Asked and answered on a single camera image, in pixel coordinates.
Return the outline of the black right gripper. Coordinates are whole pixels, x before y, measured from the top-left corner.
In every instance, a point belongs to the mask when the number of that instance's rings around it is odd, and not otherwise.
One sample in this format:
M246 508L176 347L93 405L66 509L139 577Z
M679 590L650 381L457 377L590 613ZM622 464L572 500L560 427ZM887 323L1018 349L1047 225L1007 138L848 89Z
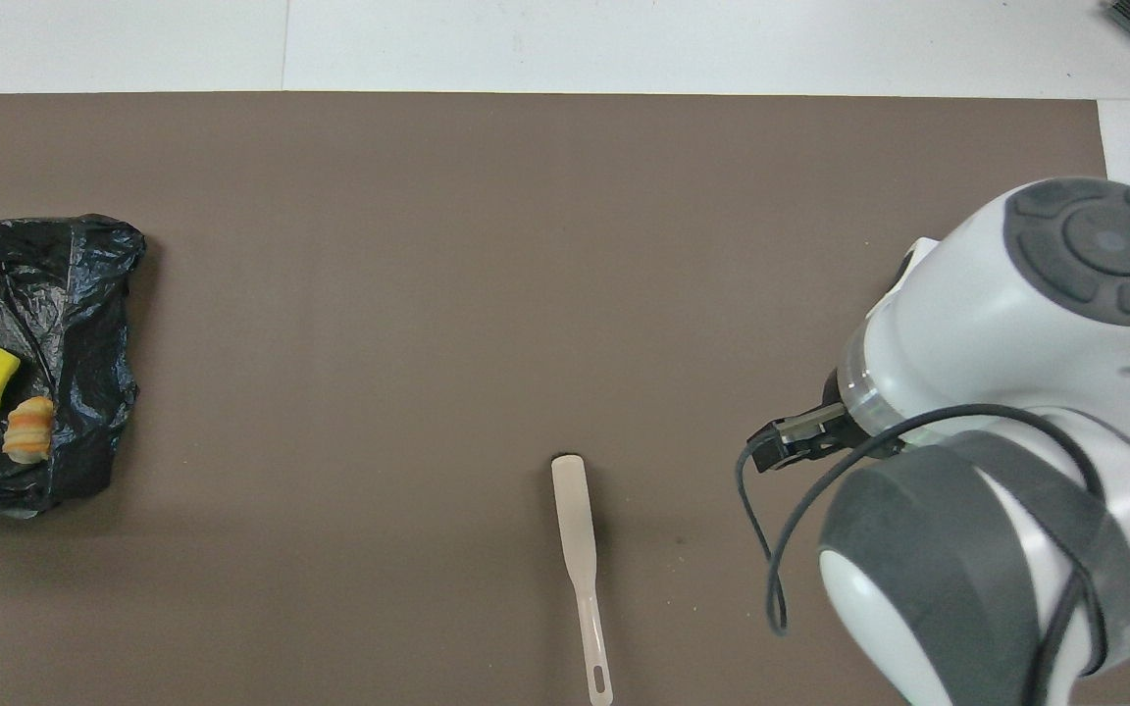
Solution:
M751 461L759 473L786 468L802 460L825 459L857 450L873 438L844 406L834 368L822 385L822 406L763 425L748 439L756 443Z

